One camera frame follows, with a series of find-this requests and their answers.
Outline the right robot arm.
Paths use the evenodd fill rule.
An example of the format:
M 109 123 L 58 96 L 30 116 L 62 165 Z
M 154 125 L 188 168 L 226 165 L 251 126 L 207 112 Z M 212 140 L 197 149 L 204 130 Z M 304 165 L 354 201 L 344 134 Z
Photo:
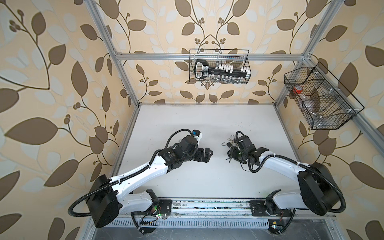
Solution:
M 326 166 L 300 163 L 267 148 L 256 148 L 241 131 L 235 133 L 227 146 L 229 160 L 247 165 L 247 172 L 256 174 L 269 169 L 295 182 L 296 189 L 275 190 L 265 198 L 261 208 L 267 215 L 276 216 L 284 210 L 305 210 L 324 216 L 346 210 L 345 197 Z

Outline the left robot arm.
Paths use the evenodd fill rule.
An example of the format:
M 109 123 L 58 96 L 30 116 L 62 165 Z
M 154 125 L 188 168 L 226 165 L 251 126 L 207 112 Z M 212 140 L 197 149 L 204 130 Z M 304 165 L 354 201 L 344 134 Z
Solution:
M 183 163 L 208 163 L 214 152 L 199 146 L 201 138 L 202 133 L 198 130 L 176 131 L 168 138 L 165 147 L 156 150 L 147 163 L 122 175 L 98 177 L 89 193 L 69 206 L 68 214 L 76 218 L 90 217 L 99 229 L 122 214 L 156 212 L 159 199 L 154 191 L 145 190 L 137 194 L 134 191 L 145 183 L 181 167 Z

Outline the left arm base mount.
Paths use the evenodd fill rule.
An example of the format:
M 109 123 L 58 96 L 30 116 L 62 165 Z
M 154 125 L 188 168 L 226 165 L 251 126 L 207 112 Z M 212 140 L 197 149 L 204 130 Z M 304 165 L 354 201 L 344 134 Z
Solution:
M 159 226 L 160 220 L 166 220 L 171 215 L 172 203 L 170 199 L 159 200 L 144 212 L 132 212 L 131 218 L 139 233 L 152 233 Z

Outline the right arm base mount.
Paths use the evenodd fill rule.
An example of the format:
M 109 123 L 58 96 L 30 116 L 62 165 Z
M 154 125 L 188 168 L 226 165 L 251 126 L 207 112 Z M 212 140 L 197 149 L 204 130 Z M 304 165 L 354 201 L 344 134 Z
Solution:
M 279 209 L 271 201 L 252 200 L 250 209 L 253 217 L 276 217 L 277 220 L 268 219 L 268 231 L 272 235 L 282 235 L 293 221 L 296 209 Z

